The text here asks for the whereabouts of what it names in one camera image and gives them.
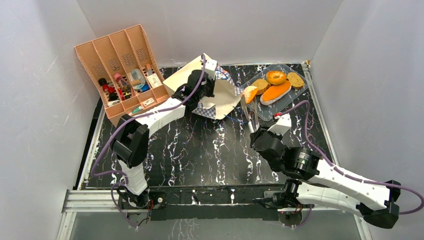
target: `bread slice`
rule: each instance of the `bread slice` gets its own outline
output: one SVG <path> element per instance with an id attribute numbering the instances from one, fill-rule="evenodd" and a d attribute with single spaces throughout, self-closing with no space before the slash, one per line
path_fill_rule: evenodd
<path id="1" fill-rule="evenodd" d="M 267 106 L 275 103 L 292 89 L 292 84 L 289 81 L 284 81 L 283 84 L 274 85 L 268 88 L 262 96 L 260 103 Z"/>
<path id="2" fill-rule="evenodd" d="M 256 93 L 256 95 L 258 96 L 258 95 L 261 95 L 261 94 L 265 93 L 265 91 L 269 87 L 271 87 L 271 84 L 267 80 L 265 80 L 265 79 L 258 79 L 256 81 L 254 81 L 251 86 L 257 87 L 257 93 Z"/>
<path id="3" fill-rule="evenodd" d="M 251 101 L 255 98 L 258 88 L 255 86 L 248 86 L 243 90 L 244 99 L 246 104 L 250 104 Z"/>
<path id="4" fill-rule="evenodd" d="M 295 72 L 290 72 L 287 74 L 287 79 L 294 89 L 301 89 L 305 86 L 304 80 Z"/>

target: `cardboard organizer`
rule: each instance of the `cardboard organizer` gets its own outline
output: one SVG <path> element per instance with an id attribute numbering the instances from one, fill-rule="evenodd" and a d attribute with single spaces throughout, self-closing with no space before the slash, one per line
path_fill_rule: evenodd
<path id="1" fill-rule="evenodd" d="M 102 86 L 99 85 L 98 80 L 104 78 L 108 84 L 112 83 L 115 90 L 118 91 L 120 87 L 113 76 L 121 74 L 129 79 L 133 69 L 140 69 L 146 79 L 148 72 L 156 73 L 160 82 L 163 83 L 164 77 L 156 65 L 146 33 L 140 24 L 80 44 L 75 47 L 75 50 L 100 94 L 107 118 L 115 126 L 122 115 L 130 114 L 140 106 L 143 109 L 137 114 L 146 112 L 157 107 L 170 97 L 163 84 L 152 88 L 146 81 L 146 84 L 149 85 L 149 90 L 141 92 L 134 89 L 130 84 L 131 97 L 122 99 L 118 94 L 120 102 L 113 106 L 108 106 L 109 93 L 104 92 Z M 149 98 L 153 98 L 154 102 L 146 107 L 142 105 L 142 102 Z"/>

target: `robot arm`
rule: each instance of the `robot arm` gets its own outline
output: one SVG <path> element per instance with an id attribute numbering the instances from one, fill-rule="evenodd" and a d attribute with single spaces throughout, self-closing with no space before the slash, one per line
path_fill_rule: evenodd
<path id="1" fill-rule="evenodd" d="M 250 134 L 250 146 L 268 161 L 270 168 L 293 178 L 287 180 L 283 192 L 265 200 L 280 208 L 298 204 L 336 208 L 364 217 L 377 227 L 393 227 L 399 218 L 399 206 L 395 204 L 399 189 L 354 181 L 336 172 L 334 166 L 327 164 L 319 154 L 303 147 L 285 146 L 281 142 L 282 135 L 290 127 L 290 116 L 286 114 L 273 126 L 261 126 Z M 339 169 L 358 179 L 368 180 Z M 393 180 L 390 183 L 400 185 Z"/>
<path id="2" fill-rule="evenodd" d="M 190 114 L 203 97 L 214 97 L 217 66 L 216 60 L 209 59 L 205 62 L 201 83 L 184 104 L 180 105 L 194 91 L 202 76 L 202 70 L 193 70 L 187 83 L 181 85 L 172 98 L 147 112 L 154 114 L 130 122 L 116 135 L 111 148 L 127 177 L 125 187 L 119 188 L 117 191 L 132 207 L 143 208 L 149 202 L 149 188 L 142 164 L 147 156 L 149 138 L 163 126 Z M 130 118 L 129 115 L 122 116 L 118 126 Z"/>

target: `black marble table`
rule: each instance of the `black marble table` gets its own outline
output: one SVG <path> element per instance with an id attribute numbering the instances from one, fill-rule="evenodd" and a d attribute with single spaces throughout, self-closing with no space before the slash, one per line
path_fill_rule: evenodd
<path id="1" fill-rule="evenodd" d="M 299 74 L 304 74 L 300 64 L 289 66 Z M 222 67 L 231 74 L 236 86 L 240 87 L 267 65 Z M 178 69 L 166 67 L 161 72 L 166 79 Z M 311 104 L 309 137 L 330 158 L 329 147 L 310 91 L 305 90 L 286 109 L 303 100 L 308 100 Z M 282 139 L 289 147 L 308 147 L 303 130 L 306 110 L 306 106 L 301 106 L 290 113 L 292 127 Z M 245 121 L 239 104 L 229 117 L 222 120 L 191 114 L 158 130 L 149 140 L 147 159 L 143 163 L 147 183 L 149 186 L 283 184 L 286 177 L 271 171 L 267 161 L 258 157 L 249 147 L 250 131 L 247 124 L 244 124 Z M 95 146 L 95 158 L 113 131 L 115 127 L 105 117 Z M 100 161 L 96 172 L 108 170 L 120 170 L 116 156 L 110 149 Z M 123 180 L 122 176 L 116 174 L 88 178 L 82 189 L 110 189 L 116 181 Z"/>

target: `clear plastic tray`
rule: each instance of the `clear plastic tray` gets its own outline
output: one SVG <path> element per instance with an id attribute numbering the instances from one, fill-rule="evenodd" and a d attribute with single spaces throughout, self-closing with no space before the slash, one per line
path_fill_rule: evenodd
<path id="1" fill-rule="evenodd" d="M 260 96 L 256 96 L 257 115 L 264 121 L 271 120 L 274 114 L 281 112 L 281 110 L 283 110 L 287 105 L 293 102 L 294 99 L 296 99 L 300 94 L 302 94 L 308 88 L 308 84 L 302 75 L 300 75 L 295 70 L 291 69 L 286 64 L 282 64 L 282 63 L 272 64 L 268 66 L 267 68 L 262 70 L 260 73 L 258 73 L 256 76 L 252 77 L 248 82 L 243 84 L 241 88 L 245 89 L 247 86 L 250 86 L 251 84 L 253 84 L 254 81 L 258 79 L 265 79 L 265 76 L 269 71 L 281 71 L 281 72 L 284 72 L 285 74 L 294 72 L 302 78 L 303 82 L 305 83 L 305 86 L 303 86 L 301 89 L 292 88 L 286 95 L 284 95 L 282 98 L 278 99 L 276 102 L 268 106 L 262 105 L 259 99 Z M 249 105 L 247 105 L 248 108 L 252 111 L 254 111 L 254 107 L 255 107 L 253 104 L 254 102 L 251 102 Z"/>

